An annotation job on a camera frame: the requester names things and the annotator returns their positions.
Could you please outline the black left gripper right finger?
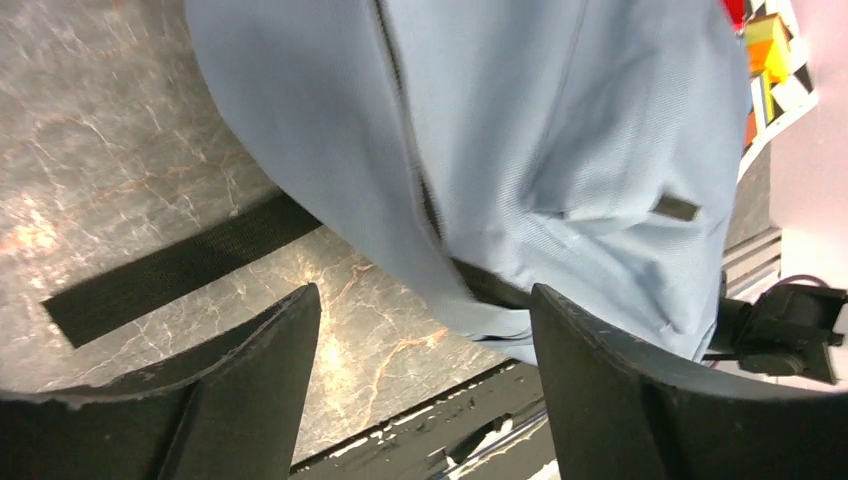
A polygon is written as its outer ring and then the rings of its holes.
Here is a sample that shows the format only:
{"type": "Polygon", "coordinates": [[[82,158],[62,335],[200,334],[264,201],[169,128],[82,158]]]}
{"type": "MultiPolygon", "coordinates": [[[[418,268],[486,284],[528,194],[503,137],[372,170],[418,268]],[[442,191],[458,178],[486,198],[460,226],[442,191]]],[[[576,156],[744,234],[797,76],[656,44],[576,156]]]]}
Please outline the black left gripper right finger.
{"type": "Polygon", "coordinates": [[[673,355],[546,285],[531,294],[539,374],[565,479],[843,479],[847,396],[673,355]]]}

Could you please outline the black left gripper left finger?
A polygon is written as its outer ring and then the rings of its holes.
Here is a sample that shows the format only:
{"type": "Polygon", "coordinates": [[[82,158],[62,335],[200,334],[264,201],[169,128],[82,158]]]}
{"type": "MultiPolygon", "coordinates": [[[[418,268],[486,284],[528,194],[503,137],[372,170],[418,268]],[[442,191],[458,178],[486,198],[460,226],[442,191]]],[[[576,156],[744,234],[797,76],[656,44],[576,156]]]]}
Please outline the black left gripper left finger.
{"type": "Polygon", "coordinates": [[[94,387],[1,395],[5,479],[285,479],[317,349],[308,284],[253,319],[94,387]]]}

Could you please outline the blue fabric backpack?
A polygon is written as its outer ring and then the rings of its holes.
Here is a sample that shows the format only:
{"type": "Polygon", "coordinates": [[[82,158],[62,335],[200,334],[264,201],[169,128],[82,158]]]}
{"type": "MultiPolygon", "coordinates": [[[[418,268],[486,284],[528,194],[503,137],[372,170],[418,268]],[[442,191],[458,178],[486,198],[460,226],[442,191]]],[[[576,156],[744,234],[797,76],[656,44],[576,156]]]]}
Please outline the blue fabric backpack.
{"type": "Polygon", "coordinates": [[[84,345],[323,224],[534,363],[530,292],[698,361],[750,107],[718,1],[189,1],[220,115],[281,193],[44,306],[84,345]]]}

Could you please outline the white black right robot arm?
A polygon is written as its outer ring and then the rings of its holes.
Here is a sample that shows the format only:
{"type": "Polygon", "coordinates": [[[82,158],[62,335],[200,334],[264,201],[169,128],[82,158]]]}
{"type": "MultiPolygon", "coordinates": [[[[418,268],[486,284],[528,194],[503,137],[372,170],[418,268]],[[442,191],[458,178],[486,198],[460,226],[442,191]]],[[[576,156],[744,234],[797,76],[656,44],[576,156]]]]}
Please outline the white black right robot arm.
{"type": "Polygon", "coordinates": [[[802,284],[774,286],[754,303],[723,298],[703,360],[733,361],[748,373],[835,385],[830,349],[843,345],[845,335],[835,325],[846,304],[845,290],[802,284]]]}

